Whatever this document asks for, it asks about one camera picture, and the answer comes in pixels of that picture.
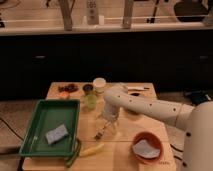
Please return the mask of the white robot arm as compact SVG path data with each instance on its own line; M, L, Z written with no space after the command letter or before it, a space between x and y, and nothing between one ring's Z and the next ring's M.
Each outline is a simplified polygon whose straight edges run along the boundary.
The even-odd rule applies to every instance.
M104 119L114 122L120 108L145 114L185 132L181 171L213 171L213 101L191 106L132 96L123 86L104 91Z

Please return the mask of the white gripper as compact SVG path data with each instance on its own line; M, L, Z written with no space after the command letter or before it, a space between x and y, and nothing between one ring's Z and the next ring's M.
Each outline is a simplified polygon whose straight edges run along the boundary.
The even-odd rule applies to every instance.
M118 106L112 105L109 102L106 102L103 110L102 116L96 118L96 128L102 130L105 125L105 120L111 122L112 133L117 134L118 132L118 121L120 108Z

